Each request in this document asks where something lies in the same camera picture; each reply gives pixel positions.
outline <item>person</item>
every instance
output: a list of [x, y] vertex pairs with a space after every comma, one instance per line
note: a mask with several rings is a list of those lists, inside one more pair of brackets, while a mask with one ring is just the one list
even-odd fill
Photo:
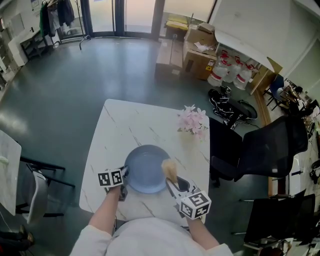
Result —
[[111, 188], [103, 203], [80, 233], [70, 256], [232, 256], [198, 218], [187, 218], [189, 232], [159, 218], [126, 222], [112, 236], [120, 186]]
[[18, 233], [0, 231], [0, 255], [20, 255], [19, 252], [26, 251], [35, 243], [32, 233], [26, 232], [23, 225]]

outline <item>black pants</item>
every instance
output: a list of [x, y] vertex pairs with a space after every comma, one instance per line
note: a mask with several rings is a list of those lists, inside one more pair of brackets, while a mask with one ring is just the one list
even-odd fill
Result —
[[0, 246], [5, 253], [25, 251], [31, 246], [31, 242], [24, 239], [21, 233], [1, 232]]

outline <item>large water bottle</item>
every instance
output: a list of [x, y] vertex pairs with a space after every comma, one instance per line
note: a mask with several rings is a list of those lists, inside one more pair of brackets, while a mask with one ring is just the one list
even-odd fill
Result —
[[233, 80], [234, 86], [239, 88], [240, 90], [244, 90], [246, 88], [248, 81], [252, 76], [252, 70], [254, 68], [255, 67], [253, 65], [247, 65], [247, 64], [244, 65], [240, 73], [237, 74]]
[[229, 67], [229, 73], [223, 79], [223, 81], [227, 83], [232, 83], [236, 76], [240, 73], [241, 68], [244, 64], [240, 61], [239, 56], [234, 57], [234, 61], [232, 62], [231, 66]]
[[213, 70], [207, 79], [210, 85], [214, 87], [221, 86], [223, 79], [229, 72], [229, 66], [231, 66], [231, 64], [228, 63], [228, 58], [228, 54], [222, 51], [222, 55], [217, 58]]

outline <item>blue plate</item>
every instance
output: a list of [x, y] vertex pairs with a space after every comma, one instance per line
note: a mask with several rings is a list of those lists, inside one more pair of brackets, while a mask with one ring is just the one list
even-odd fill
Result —
[[163, 160], [169, 155], [155, 145], [142, 145], [130, 152], [124, 166], [129, 167], [128, 184], [136, 191], [151, 194], [166, 187], [166, 178], [162, 171]]

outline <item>glass door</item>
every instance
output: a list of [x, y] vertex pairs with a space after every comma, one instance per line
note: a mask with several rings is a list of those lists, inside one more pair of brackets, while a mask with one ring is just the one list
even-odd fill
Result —
[[92, 37], [158, 39], [165, 0], [87, 0]]

